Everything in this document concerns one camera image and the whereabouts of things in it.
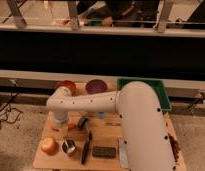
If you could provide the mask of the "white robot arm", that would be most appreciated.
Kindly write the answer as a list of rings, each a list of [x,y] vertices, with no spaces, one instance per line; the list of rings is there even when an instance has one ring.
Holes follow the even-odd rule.
[[[121,90],[73,96],[59,87],[47,100],[59,126],[68,112],[115,112],[121,117],[128,166],[131,171],[174,171],[174,154],[156,91],[147,83],[132,81]]]

